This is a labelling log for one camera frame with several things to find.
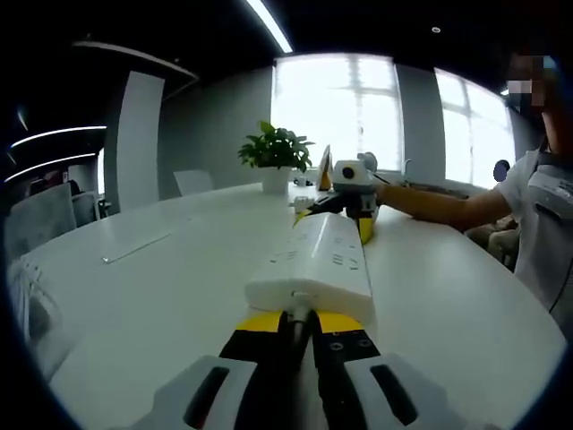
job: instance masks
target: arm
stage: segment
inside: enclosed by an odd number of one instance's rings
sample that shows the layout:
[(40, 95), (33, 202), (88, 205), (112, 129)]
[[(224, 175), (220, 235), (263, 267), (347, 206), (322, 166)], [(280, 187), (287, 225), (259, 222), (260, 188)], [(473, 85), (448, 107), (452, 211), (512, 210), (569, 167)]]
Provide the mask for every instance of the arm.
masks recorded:
[(467, 200), (393, 185), (379, 186), (376, 194), (378, 202), (415, 219), (446, 224), (461, 231), (494, 222), (511, 213), (508, 203), (495, 189)]

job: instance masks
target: ceiling light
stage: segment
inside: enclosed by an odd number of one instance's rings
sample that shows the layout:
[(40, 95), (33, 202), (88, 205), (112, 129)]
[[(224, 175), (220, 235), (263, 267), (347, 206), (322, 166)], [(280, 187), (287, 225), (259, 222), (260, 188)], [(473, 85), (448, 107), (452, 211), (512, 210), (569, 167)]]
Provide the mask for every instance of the ceiling light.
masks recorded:
[(10, 149), (18, 146), (24, 142), (31, 141), (32, 139), (38, 139), (39, 137), (49, 136), (50, 134), (58, 134), (58, 133), (67, 133), (67, 132), (79, 132), (82, 130), (105, 130), (107, 127), (105, 125), (94, 125), (92, 127), (74, 127), (74, 128), (65, 128), (63, 130), (54, 130), (53, 132), (46, 132), (36, 134), (34, 136), (27, 137), (26, 139), (22, 139), (21, 141), (17, 141), (10, 145)]
[(283, 50), (285, 54), (290, 54), (293, 52), (293, 49), (290, 47), (287, 38), (280, 30), (277, 25), (277, 22), (272, 17), (272, 15), (267, 10), (267, 7), (262, 3), (261, 0), (246, 0), (249, 6), (259, 15), (261, 21), (267, 26), (267, 29), (270, 31), (270, 34), (273, 38), (277, 41), (280, 48)]
[(49, 166), (50, 164), (55, 164), (55, 163), (60, 163), (62, 161), (68, 161), (70, 159), (84, 159), (86, 157), (94, 157), (98, 154), (96, 154), (95, 152), (92, 154), (82, 154), (82, 155), (74, 155), (73, 157), (67, 157), (65, 159), (55, 159), (53, 161), (48, 161), (47, 163), (42, 163), (42, 164), (38, 164), (37, 166), (34, 166), (33, 168), (25, 168), (22, 172), (18, 172), (15, 175), (9, 176), (4, 180), (4, 183), (14, 179), (17, 176), (23, 175), (24, 173), (28, 173), (31, 170), (35, 170), (37, 168), (43, 168), (44, 166)]

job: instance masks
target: wall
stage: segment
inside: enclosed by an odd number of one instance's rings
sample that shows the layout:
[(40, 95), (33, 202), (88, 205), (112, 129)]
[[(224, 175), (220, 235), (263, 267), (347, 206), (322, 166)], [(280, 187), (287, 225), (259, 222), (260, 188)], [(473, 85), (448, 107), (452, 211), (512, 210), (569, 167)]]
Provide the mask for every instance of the wall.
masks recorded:
[[(445, 134), (440, 92), (435, 75), (409, 65), (397, 64), (402, 119), (404, 159), (408, 180), (437, 185), (474, 195), (483, 189), (445, 179)], [(256, 170), (242, 167), (236, 150), (244, 136), (256, 134), (257, 121), (269, 119), (272, 69), (261, 69), (229, 78), (207, 89), (198, 89), (164, 104), (159, 124), (159, 197), (180, 195), (174, 171), (208, 171), (215, 188), (259, 180)], [(538, 145), (539, 138), (517, 112), (510, 113), (516, 140), (516, 155)], [(313, 172), (307, 175), (314, 179)], [(402, 175), (387, 175), (392, 182)]]
[(106, 201), (110, 204), (107, 210), (109, 215), (114, 215), (120, 211), (119, 193), (117, 192), (117, 131), (119, 130), (119, 114), (122, 110), (126, 83), (127, 76), (110, 100), (105, 118), (107, 129), (104, 140), (104, 182), (106, 184)]
[(116, 151), (121, 211), (159, 200), (158, 128), (164, 83), (163, 79), (139, 72), (131, 72), (127, 80)]
[(444, 185), (446, 143), (440, 91), (433, 72), (397, 64), (408, 180)]
[(86, 163), (69, 166), (68, 179), (74, 180), (80, 190), (97, 191), (98, 190), (98, 159), (90, 159)]
[(215, 188), (259, 181), (236, 152), (247, 134), (270, 120), (272, 68), (254, 70), (197, 88), (164, 103), (159, 121), (159, 197), (180, 195), (173, 172), (207, 171)]

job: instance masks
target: window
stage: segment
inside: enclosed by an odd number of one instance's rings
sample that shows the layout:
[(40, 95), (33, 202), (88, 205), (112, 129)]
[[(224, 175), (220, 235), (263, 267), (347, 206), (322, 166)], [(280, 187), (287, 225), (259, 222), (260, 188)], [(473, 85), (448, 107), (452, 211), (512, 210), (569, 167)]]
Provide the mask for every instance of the window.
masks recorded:
[(370, 151), (379, 169), (400, 170), (402, 127), (394, 65), (381, 56), (327, 54), (277, 61), (271, 122), (308, 136), (316, 166)]
[(104, 150), (103, 148), (98, 154), (98, 194), (103, 195), (106, 193), (106, 184), (104, 183)]
[(516, 162), (509, 112), (501, 97), (436, 70), (446, 134), (446, 179), (493, 188), (500, 159)]

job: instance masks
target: sleeve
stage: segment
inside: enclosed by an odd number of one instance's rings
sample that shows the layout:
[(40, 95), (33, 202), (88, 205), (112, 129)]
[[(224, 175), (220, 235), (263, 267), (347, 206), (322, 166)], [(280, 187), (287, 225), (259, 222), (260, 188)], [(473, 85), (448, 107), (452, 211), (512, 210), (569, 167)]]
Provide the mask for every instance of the sleeve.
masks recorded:
[(508, 172), (505, 181), (498, 183), (498, 190), (508, 203), (517, 220), (521, 219), (523, 211), (523, 196), (527, 187), (527, 157), (522, 157)]

